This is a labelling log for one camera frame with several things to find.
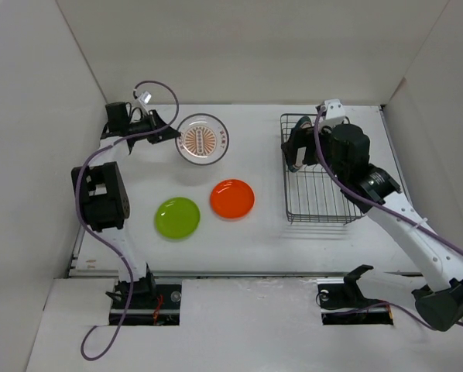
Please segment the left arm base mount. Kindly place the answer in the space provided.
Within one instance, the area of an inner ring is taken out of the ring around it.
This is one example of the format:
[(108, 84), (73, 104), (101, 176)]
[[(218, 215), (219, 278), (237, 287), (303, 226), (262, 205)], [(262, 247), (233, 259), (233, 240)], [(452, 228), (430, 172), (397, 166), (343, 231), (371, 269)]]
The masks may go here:
[[(151, 285), (134, 283), (132, 299), (122, 324), (124, 326), (178, 326), (180, 324), (181, 284)], [(116, 326), (122, 317), (129, 294), (129, 283), (118, 282), (105, 294), (111, 300), (108, 321)]]

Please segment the orange patterned white plate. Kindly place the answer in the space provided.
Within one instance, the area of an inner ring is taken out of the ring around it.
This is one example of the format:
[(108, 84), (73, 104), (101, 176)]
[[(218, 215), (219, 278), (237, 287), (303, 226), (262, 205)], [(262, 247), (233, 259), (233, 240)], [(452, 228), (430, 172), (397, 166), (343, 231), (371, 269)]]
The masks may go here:
[(220, 161), (229, 148), (229, 133), (215, 115), (196, 113), (185, 117), (177, 127), (177, 152), (191, 164), (212, 165)]

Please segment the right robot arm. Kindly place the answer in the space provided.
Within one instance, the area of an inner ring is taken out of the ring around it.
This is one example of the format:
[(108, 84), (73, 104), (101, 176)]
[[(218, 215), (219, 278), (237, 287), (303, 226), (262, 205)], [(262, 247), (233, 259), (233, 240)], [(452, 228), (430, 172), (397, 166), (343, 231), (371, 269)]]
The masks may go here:
[(436, 234), (398, 182), (369, 161), (370, 139), (350, 122), (316, 124), (303, 116), (281, 145), (286, 169), (320, 165), (341, 194), (381, 227), (424, 277), (403, 296), (426, 327), (446, 332), (463, 318), (463, 250)]

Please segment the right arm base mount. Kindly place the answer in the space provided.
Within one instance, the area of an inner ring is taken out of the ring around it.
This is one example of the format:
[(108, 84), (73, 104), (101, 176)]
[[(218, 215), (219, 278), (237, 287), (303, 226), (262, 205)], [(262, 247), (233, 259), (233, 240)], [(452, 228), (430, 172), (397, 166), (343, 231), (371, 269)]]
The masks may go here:
[(366, 298), (355, 282), (345, 283), (342, 278), (317, 282), (315, 299), (321, 308), (324, 326), (393, 325), (393, 315), (382, 300)]

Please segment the orange plastic plate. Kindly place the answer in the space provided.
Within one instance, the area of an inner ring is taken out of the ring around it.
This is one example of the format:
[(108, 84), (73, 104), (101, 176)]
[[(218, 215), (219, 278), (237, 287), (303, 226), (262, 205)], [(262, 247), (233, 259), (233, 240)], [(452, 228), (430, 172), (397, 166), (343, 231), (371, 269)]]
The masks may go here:
[(254, 207), (252, 188), (239, 179), (227, 179), (216, 184), (210, 194), (213, 212), (223, 219), (241, 219)]

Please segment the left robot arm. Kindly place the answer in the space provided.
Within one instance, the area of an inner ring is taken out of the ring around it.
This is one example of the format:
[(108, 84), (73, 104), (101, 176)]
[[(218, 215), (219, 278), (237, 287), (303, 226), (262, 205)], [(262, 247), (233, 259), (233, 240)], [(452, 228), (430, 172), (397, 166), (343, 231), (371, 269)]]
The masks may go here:
[(108, 296), (121, 304), (132, 299), (146, 308), (158, 292), (149, 265), (129, 234), (131, 207), (118, 162), (139, 141), (157, 144), (180, 137), (180, 132), (141, 100), (132, 109), (122, 102), (107, 104), (105, 109), (108, 122), (99, 148), (71, 171), (77, 215), (89, 233), (118, 258), (118, 284)]

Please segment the green plastic plate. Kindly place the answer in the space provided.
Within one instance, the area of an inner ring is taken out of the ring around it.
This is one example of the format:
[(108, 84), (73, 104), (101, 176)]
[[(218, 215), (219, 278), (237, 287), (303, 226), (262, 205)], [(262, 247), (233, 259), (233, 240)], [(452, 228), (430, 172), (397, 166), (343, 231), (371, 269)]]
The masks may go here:
[(154, 226), (167, 239), (186, 239), (201, 221), (197, 204), (189, 198), (175, 197), (164, 201), (156, 210)]

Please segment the green red rimmed white plate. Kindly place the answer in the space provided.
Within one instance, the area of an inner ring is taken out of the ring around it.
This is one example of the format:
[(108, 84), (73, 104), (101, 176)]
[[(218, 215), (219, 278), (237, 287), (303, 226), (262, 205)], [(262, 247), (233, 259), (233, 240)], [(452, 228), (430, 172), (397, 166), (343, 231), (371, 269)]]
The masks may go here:
[(304, 165), (305, 152), (309, 142), (314, 140), (312, 133), (312, 121), (309, 116), (301, 116), (296, 125), (290, 130), (290, 136), (283, 145), (283, 154), (287, 168), (290, 172), (297, 172)]

